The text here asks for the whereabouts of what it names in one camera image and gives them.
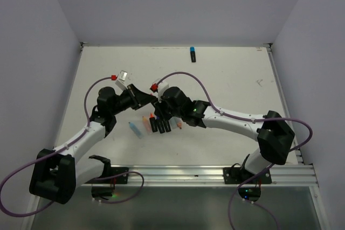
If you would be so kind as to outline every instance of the white table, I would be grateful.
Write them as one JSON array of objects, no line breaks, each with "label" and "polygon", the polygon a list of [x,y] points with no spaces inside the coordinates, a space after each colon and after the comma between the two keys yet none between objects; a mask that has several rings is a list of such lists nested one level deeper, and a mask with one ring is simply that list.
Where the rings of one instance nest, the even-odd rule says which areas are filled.
[{"label": "white table", "polygon": [[[266,48],[196,47],[196,63],[190,59],[189,47],[84,47],[68,102],[63,125],[56,144],[67,141],[86,123],[82,103],[89,86],[99,78],[127,71],[127,84],[150,93],[157,78],[174,71],[194,74],[205,85],[213,102],[225,109],[243,113],[266,114],[275,110],[284,115],[277,84]],[[194,79],[176,75],[168,79],[192,100],[206,100]],[[98,84],[90,93],[87,107],[91,112],[98,90],[114,82]],[[138,139],[128,122],[142,132],[142,116],[148,117],[153,107],[131,109],[116,116],[113,131],[96,144],[85,157],[100,155],[118,165],[229,165],[241,163],[257,147],[257,142],[244,136],[218,129],[194,128],[183,124],[182,130],[154,133]],[[294,152],[287,164],[297,164]]]}]

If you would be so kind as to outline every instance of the robotic arm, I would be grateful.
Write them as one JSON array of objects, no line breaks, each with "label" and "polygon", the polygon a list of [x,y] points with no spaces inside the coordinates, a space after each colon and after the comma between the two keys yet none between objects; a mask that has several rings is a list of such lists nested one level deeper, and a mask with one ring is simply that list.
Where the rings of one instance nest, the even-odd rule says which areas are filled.
[{"label": "robotic arm", "polygon": [[[247,136],[259,143],[259,148],[244,160],[239,178],[246,180],[260,172],[271,163],[285,164],[288,152],[294,139],[294,132],[284,121],[255,122],[254,119],[274,118],[280,115],[269,111],[266,115],[242,114],[218,108],[216,112],[208,102],[191,101],[178,87],[169,87],[162,81],[159,86],[152,87],[158,92],[158,98],[138,90],[134,85],[127,87],[117,80],[116,84],[123,90],[116,95],[112,87],[100,89],[97,105],[93,108],[89,127],[71,138],[77,139],[86,129],[87,132],[74,145],[60,145],[53,150],[43,149],[37,158],[67,148],[59,154],[35,164],[30,183],[30,193],[65,204],[73,196],[75,188],[98,177],[112,175],[109,159],[91,156],[84,163],[81,157],[97,142],[112,131],[116,124],[116,114],[128,108],[133,110],[152,103],[155,114],[165,120],[172,116],[181,118],[188,125],[202,128],[219,128]],[[251,122],[244,122],[223,116],[230,113],[245,117]]]}]

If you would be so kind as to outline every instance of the red connector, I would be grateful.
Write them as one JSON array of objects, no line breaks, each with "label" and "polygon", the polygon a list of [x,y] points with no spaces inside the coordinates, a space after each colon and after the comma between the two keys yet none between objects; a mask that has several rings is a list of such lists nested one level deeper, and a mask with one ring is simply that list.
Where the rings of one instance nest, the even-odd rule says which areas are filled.
[{"label": "red connector", "polygon": [[151,90],[152,92],[156,93],[156,92],[158,91],[158,85],[157,85],[156,83],[154,83],[154,84],[151,86],[150,90]]}]

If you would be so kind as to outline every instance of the marker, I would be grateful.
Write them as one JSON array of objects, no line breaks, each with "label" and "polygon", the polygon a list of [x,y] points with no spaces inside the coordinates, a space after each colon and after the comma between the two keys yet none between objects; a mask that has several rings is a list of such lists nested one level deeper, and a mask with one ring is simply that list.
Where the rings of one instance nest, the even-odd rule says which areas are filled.
[{"label": "marker", "polygon": [[163,126],[166,132],[171,132],[169,121],[163,120]]},{"label": "marker", "polygon": [[144,124],[144,127],[146,129],[147,134],[149,134],[149,135],[152,134],[149,120],[145,116],[142,116],[142,124]]},{"label": "marker", "polygon": [[174,117],[171,117],[171,119],[169,120],[169,124],[172,127],[172,129],[176,129],[177,128],[177,124],[176,124],[176,121],[175,121]]},{"label": "marker", "polygon": [[151,124],[151,129],[152,132],[157,132],[157,122],[156,122],[156,118],[155,115],[153,115],[152,113],[150,114],[150,124]]},{"label": "marker", "polygon": [[158,116],[157,116],[156,122],[157,122],[157,127],[158,127],[158,130],[160,131],[160,133],[161,134],[165,133],[163,122]]},{"label": "marker", "polygon": [[143,135],[142,135],[142,133],[140,132],[140,130],[136,127],[136,125],[134,125],[133,123],[131,123],[131,122],[128,122],[129,123],[129,127],[130,127],[130,129],[136,134],[136,136],[138,137],[138,138],[142,138],[143,137]]},{"label": "marker", "polygon": [[190,58],[191,58],[191,60],[192,60],[193,63],[196,62],[195,49],[194,49],[194,47],[191,47],[191,48],[190,48]]},{"label": "marker", "polygon": [[178,117],[174,117],[175,121],[176,121],[176,125],[182,129],[182,121],[178,118]]}]

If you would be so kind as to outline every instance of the cable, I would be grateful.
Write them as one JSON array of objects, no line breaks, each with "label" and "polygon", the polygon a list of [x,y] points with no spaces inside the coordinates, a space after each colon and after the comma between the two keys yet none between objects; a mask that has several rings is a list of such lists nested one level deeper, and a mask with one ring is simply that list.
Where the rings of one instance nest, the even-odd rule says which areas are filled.
[{"label": "cable", "polygon": [[[304,125],[308,130],[309,130],[309,136],[306,138],[306,140],[304,140],[301,144],[299,145],[296,145],[295,147],[291,148],[290,149],[290,152],[293,151],[293,150],[296,150],[296,149],[299,149],[300,147],[302,147],[303,145],[305,145],[306,143],[309,142],[309,140],[312,138],[313,136],[313,129],[310,127],[309,124],[307,124],[306,122],[300,120],[300,119],[293,119],[293,118],[270,118],[270,119],[255,119],[254,121],[252,121],[251,119],[248,119],[248,118],[243,118],[243,117],[239,117],[239,116],[235,116],[235,115],[232,115],[232,114],[229,114],[229,113],[221,113],[220,110],[213,104],[212,100],[211,100],[211,97],[209,95],[209,93],[207,92],[205,86],[202,84],[202,82],[194,75],[188,73],[188,72],[182,72],[182,71],[179,71],[179,72],[173,72],[173,73],[170,73],[166,76],[164,76],[161,80],[159,80],[156,84],[159,85],[163,80],[165,80],[166,78],[172,76],[172,75],[177,75],[177,74],[183,74],[183,75],[188,75],[192,78],[194,78],[198,83],[199,85],[201,86],[201,88],[204,90],[204,93],[207,97],[207,100],[209,101],[211,107],[218,113],[220,114],[223,114],[224,116],[226,117],[229,117],[229,118],[232,118],[232,119],[236,119],[236,120],[241,120],[241,121],[247,121],[247,122],[266,122],[266,121],[292,121],[292,122],[297,122],[297,123],[300,123],[302,125]],[[269,165],[267,168],[263,169],[261,172],[259,172],[258,174],[250,177],[249,179],[245,180],[244,182],[242,182],[240,185],[237,186],[236,190],[234,191],[234,193],[231,195],[230,197],[230,200],[229,200],[229,204],[228,204],[228,207],[227,207],[227,215],[229,217],[229,222],[230,222],[230,225],[232,227],[233,230],[236,230],[234,225],[233,225],[233,222],[232,222],[232,218],[231,218],[231,204],[232,204],[232,201],[233,201],[233,198],[235,196],[235,194],[237,193],[237,191],[246,183],[256,179],[257,177],[261,176],[262,174],[266,173],[274,164],[271,164]],[[272,218],[274,219],[276,225],[277,225],[277,229],[280,230],[280,225],[278,223],[278,220],[277,218],[273,215],[273,213],[271,211],[269,211],[268,209],[266,209],[264,206],[262,205],[259,205],[259,204],[256,204],[257,206],[263,208],[264,210],[266,210],[271,216]]]},{"label": "cable", "polygon": [[[101,81],[104,81],[104,80],[107,80],[107,79],[111,79],[111,77],[106,77],[106,78],[102,78],[102,79],[99,79],[97,80],[95,83],[93,83],[90,88],[87,90],[86,94],[85,94],[85,97],[84,97],[84,112],[85,112],[85,115],[86,115],[86,119],[87,119],[87,128],[90,126],[90,119],[89,119],[89,115],[88,115],[88,112],[87,112],[87,108],[86,108],[86,100],[87,100],[87,97],[91,91],[91,89],[96,85],[98,84],[99,82]],[[78,140],[80,140],[85,134],[87,133],[87,129],[85,129],[76,139],[74,139],[73,141],[71,141],[67,146],[70,147],[72,146],[73,144],[75,144]],[[25,168],[29,167],[30,165],[33,165],[33,164],[36,164],[36,163],[39,163],[39,162],[42,162],[44,160],[47,160],[55,155],[57,155],[58,153],[61,153],[63,151],[65,151],[67,149],[67,147],[63,147],[57,151],[55,151],[54,153],[51,153],[47,156],[44,156],[44,157],[41,157],[37,160],[33,160],[27,164],[24,164],[22,165],[21,167],[19,167],[18,169],[14,170],[13,172],[11,172],[9,175],[7,175],[0,183],[0,210],[2,212],[4,212],[5,214],[11,216],[11,217],[15,217],[15,218],[23,218],[23,217],[29,217],[31,215],[35,215],[43,210],[45,210],[46,208],[48,208],[50,205],[52,205],[54,202],[51,201],[49,202],[47,205],[45,205],[44,207],[41,207],[39,209],[37,209],[36,211],[33,211],[33,212],[30,212],[30,213],[23,213],[23,214],[18,214],[18,213],[13,213],[9,210],[7,210],[7,208],[4,207],[3,203],[2,203],[2,200],[1,200],[1,192],[2,192],[2,189],[5,185],[5,183],[12,177],[14,176],[15,174],[17,174],[18,172],[24,170]]]},{"label": "cable", "polygon": [[122,176],[122,175],[128,175],[131,173],[139,175],[142,179],[141,186],[139,187],[139,190],[137,190],[137,192],[135,192],[132,196],[129,196],[126,199],[122,199],[122,200],[118,200],[118,201],[99,200],[99,202],[106,203],[106,204],[118,204],[118,203],[123,203],[123,202],[129,201],[130,199],[133,199],[134,197],[138,196],[139,193],[141,192],[143,186],[144,186],[144,176],[139,172],[136,172],[136,171],[123,172],[123,173],[120,173],[118,175],[113,175],[113,176],[109,176],[109,177],[95,178],[94,180],[109,180],[109,179],[117,178],[117,177]]}]

